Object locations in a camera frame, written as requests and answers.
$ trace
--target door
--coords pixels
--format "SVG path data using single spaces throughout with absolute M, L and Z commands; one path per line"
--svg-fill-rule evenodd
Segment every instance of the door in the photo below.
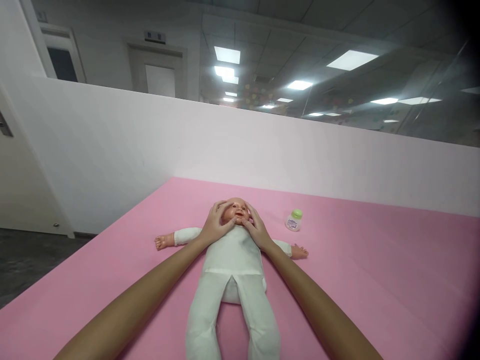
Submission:
M 40 28 L 57 79 L 86 83 L 72 29 L 46 23 L 40 23 Z
M 12 134 L 0 131 L 0 228 L 73 237 L 72 228 L 1 88 L 0 112 L 0 121 L 8 124 Z
M 182 52 L 137 44 L 127 46 L 134 91 L 187 98 Z

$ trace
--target baby doll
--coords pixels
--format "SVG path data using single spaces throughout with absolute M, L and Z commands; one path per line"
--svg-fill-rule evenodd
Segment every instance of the baby doll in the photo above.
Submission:
M 250 214 L 238 197 L 222 216 L 226 224 L 236 217 L 234 227 L 208 247 L 198 288 L 188 314 L 186 358 L 221 360 L 217 343 L 217 315 L 220 302 L 240 304 L 250 333 L 249 360 L 280 359 L 280 334 L 270 303 L 265 295 L 267 284 L 260 249 L 242 225 Z M 202 229 L 189 227 L 155 239 L 157 250 L 186 244 Z M 303 247 L 273 240 L 292 259 L 305 259 Z

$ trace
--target doll face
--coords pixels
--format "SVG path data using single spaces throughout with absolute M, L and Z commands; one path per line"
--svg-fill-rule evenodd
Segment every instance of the doll face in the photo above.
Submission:
M 233 204 L 227 207 L 223 213 L 222 220 L 224 224 L 228 223 L 231 219 L 236 218 L 235 224 L 242 225 L 242 219 L 245 219 L 246 221 L 250 219 L 249 210 L 243 199 L 232 197 L 231 199 L 228 199 L 227 202 L 233 202 Z

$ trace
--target floor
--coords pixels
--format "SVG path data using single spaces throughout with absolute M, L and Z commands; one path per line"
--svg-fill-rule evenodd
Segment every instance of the floor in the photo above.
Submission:
M 89 241 L 0 228 L 0 309 Z

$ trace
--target pink mat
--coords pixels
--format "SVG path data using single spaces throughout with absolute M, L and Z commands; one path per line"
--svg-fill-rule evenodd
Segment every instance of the pink mat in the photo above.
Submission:
M 455 355 L 478 297 L 478 218 L 172 178 L 0 311 L 0 359 L 54 357 L 110 301 L 177 251 L 157 252 L 155 236 L 201 227 L 213 202 L 229 197 L 254 205 L 273 238 L 309 250 L 298 264 L 385 359 Z M 283 224 L 295 208 L 304 213 L 298 233 Z M 203 260 L 122 358 L 185 358 L 187 315 Z M 327 359 L 286 285 L 266 258 L 263 263 L 281 358 Z M 247 358 L 239 306 L 221 306 L 217 332 L 225 360 Z

